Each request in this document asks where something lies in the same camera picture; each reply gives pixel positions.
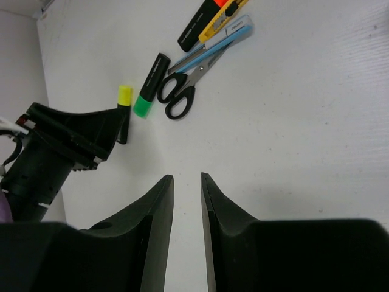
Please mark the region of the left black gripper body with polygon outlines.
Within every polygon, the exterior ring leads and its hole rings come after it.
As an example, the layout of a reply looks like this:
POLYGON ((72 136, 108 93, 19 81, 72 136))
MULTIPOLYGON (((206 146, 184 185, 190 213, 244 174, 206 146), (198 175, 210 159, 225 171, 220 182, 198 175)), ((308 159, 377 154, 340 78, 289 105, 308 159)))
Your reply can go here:
POLYGON ((21 139, 23 150, 1 181, 8 196, 49 204, 70 172, 96 170, 107 160, 60 142, 45 115, 47 108, 35 102, 16 122, 29 133, 21 139))

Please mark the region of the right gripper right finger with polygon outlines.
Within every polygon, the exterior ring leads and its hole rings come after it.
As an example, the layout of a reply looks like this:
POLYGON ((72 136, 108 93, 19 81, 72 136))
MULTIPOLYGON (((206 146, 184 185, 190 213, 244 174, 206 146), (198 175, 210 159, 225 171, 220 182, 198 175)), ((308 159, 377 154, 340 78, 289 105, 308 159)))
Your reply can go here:
POLYGON ((260 281, 255 227, 259 221, 201 174, 202 224, 209 291, 256 291, 260 281))

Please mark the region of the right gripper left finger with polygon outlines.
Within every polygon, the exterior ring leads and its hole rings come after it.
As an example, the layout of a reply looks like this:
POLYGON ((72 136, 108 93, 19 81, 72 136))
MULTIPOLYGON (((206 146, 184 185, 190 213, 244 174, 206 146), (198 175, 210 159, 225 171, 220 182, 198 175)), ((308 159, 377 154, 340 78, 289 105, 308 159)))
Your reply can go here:
POLYGON ((174 179, 165 175, 144 196, 81 230, 86 257, 81 291, 163 291, 173 222, 174 179))

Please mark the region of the yellow cap highlighter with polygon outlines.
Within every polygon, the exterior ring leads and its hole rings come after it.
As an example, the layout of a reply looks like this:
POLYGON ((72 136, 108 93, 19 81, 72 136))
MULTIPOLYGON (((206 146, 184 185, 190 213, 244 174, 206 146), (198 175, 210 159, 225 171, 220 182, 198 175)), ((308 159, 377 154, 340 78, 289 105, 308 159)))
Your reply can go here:
POLYGON ((128 142, 129 121, 131 117, 133 89, 129 86, 120 85, 118 92, 117 108, 124 114, 124 120, 117 136, 117 142, 125 145, 128 142))

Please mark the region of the green cap highlighter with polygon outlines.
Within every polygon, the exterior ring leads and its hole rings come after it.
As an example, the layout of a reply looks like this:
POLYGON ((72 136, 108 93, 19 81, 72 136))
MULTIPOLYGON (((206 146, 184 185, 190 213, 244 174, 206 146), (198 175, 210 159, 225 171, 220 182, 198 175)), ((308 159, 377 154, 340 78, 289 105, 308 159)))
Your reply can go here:
POLYGON ((159 53, 157 55, 133 108, 134 113, 139 117, 145 118, 148 115, 157 89, 165 77, 170 62, 170 58, 165 54, 159 53))

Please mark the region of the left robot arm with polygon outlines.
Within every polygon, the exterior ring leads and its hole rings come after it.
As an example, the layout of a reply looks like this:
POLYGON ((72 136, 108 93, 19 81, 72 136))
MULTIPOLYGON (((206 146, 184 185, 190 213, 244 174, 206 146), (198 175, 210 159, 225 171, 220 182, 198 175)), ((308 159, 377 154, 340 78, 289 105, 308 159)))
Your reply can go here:
POLYGON ((32 103, 16 122, 13 164, 1 180, 14 221, 41 221, 72 171, 106 161, 126 117, 120 108, 66 113, 32 103))

